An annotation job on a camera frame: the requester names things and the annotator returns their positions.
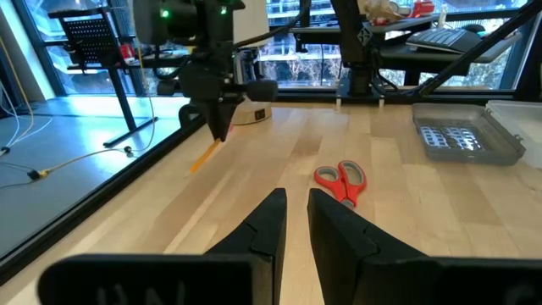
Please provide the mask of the small red object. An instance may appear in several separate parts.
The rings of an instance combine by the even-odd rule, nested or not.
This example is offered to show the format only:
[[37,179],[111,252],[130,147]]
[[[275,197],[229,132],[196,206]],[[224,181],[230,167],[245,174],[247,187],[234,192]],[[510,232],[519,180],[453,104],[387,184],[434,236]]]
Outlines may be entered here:
[[123,60],[127,64],[131,64],[136,60],[136,52],[135,49],[129,44],[129,43],[123,43],[119,46],[119,50],[121,53],[121,56]]

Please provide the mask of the black perforated panel desk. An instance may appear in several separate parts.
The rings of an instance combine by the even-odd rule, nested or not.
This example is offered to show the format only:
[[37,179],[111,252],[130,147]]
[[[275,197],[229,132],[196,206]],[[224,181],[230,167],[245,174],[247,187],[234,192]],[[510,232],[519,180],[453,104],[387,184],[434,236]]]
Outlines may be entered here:
[[155,115],[151,115],[142,123],[136,123],[119,76],[119,71],[126,72],[129,65],[124,60],[121,44],[109,21],[110,11],[110,7],[65,9],[47,15],[58,20],[64,30],[64,51],[70,56],[71,69],[79,69],[84,73],[90,69],[105,69],[108,72],[127,131],[105,141],[103,146],[106,148],[120,144],[149,125],[154,126],[158,120]]

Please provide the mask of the black aluminium table frame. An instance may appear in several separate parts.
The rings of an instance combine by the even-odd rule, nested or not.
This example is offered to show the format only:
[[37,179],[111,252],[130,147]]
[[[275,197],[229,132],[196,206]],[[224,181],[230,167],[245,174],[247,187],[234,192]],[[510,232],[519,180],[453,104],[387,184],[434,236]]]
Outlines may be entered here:
[[[509,20],[497,29],[493,34],[485,39],[479,47],[462,55],[450,65],[446,66],[442,72],[434,78],[425,81],[423,84],[412,89],[412,95],[427,95],[441,86],[446,80],[466,64],[474,61],[477,55],[483,51],[489,50],[497,44],[499,40],[514,31],[519,26],[527,23],[538,12],[542,11],[542,0],[532,0],[519,9],[512,10],[509,14]],[[204,126],[206,120],[203,116],[195,117],[188,123],[184,130],[177,130],[171,136],[166,137],[156,147],[143,154],[134,163],[106,180],[96,189],[85,195],[78,202],[62,212],[58,217],[52,219],[49,223],[42,226],[35,233],[30,235],[25,241],[18,245],[8,254],[0,256],[0,286],[14,278],[21,270],[33,263],[45,251],[49,250],[56,242],[66,236],[82,221],[87,219],[101,208],[107,201],[118,195],[130,183],[139,178],[157,161],[165,157],[171,150],[176,148],[182,141],[194,134]]]

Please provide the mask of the orange pencil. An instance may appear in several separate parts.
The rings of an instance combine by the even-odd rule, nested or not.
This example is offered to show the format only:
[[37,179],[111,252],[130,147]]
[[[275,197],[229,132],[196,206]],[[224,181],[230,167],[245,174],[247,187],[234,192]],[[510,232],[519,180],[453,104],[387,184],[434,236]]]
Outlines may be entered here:
[[215,140],[208,149],[196,160],[196,162],[190,167],[190,173],[196,173],[203,164],[214,154],[214,152],[224,145],[224,141],[220,139]]

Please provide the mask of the red container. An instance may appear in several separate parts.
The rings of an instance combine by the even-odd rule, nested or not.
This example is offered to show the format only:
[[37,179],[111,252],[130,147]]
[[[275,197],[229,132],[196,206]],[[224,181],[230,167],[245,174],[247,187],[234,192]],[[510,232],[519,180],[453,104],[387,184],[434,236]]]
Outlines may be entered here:
[[432,0],[416,0],[412,6],[412,18],[430,16],[434,13],[435,4]]

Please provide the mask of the red grey scissors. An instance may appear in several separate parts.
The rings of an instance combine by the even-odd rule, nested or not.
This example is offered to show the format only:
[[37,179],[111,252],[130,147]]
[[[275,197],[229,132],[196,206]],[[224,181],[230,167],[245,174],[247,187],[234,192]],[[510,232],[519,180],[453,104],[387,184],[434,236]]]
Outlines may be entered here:
[[368,182],[360,165],[351,160],[340,161],[336,167],[319,167],[315,169],[313,178],[330,190],[336,201],[349,208],[357,206],[357,197]]

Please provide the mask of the crumpled paper bag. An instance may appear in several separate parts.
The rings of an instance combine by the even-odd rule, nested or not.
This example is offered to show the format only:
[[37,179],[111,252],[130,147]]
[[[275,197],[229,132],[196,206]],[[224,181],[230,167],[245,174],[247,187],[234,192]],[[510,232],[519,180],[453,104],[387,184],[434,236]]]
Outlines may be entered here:
[[357,0],[357,5],[371,25],[387,25],[403,19],[392,8],[390,0]]

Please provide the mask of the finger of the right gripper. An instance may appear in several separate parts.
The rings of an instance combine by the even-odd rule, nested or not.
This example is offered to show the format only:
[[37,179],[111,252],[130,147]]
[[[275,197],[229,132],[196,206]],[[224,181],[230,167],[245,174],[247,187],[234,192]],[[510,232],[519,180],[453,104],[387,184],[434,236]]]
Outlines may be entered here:
[[224,142],[237,108],[236,103],[197,102],[196,107],[205,117],[214,140]]

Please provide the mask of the white shade lamp wooden base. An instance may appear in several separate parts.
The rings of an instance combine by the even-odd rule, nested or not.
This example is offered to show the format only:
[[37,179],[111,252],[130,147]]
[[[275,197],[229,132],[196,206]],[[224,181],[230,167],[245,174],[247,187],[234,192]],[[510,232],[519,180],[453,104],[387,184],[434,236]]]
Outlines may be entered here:
[[[266,0],[242,0],[245,8],[233,13],[234,43],[262,35],[269,31]],[[234,75],[237,84],[246,84],[263,78],[259,62],[259,51],[269,43],[269,38],[241,47],[234,57]],[[249,125],[269,118],[272,114],[270,102],[255,101],[243,95],[236,108],[232,125]]]

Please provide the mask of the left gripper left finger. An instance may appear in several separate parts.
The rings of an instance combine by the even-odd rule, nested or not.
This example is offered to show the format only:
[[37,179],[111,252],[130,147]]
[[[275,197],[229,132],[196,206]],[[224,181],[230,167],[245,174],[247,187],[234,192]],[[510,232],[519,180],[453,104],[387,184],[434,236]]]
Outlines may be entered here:
[[41,274],[41,305],[276,305],[287,196],[272,190],[203,254],[81,254]]

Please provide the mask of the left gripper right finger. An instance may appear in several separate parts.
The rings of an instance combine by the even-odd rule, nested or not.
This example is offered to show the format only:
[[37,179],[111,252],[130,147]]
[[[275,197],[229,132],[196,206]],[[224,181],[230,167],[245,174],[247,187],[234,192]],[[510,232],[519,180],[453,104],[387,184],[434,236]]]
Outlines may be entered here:
[[542,305],[542,260],[431,257],[316,188],[307,212],[325,305]]

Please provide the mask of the translucent pencil box grey lid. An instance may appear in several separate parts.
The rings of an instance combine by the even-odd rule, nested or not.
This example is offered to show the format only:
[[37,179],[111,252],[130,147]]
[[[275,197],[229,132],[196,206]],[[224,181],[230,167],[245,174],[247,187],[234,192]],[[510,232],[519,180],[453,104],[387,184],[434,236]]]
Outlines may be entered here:
[[416,103],[412,121],[434,161],[542,169],[542,103]]

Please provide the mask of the black laptop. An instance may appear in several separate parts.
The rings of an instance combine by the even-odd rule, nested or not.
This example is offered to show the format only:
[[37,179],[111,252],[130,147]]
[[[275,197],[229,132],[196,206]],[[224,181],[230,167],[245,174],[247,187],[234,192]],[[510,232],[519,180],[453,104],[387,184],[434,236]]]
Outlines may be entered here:
[[413,33],[406,44],[448,53],[466,53],[481,41],[478,33],[469,30],[431,28]]

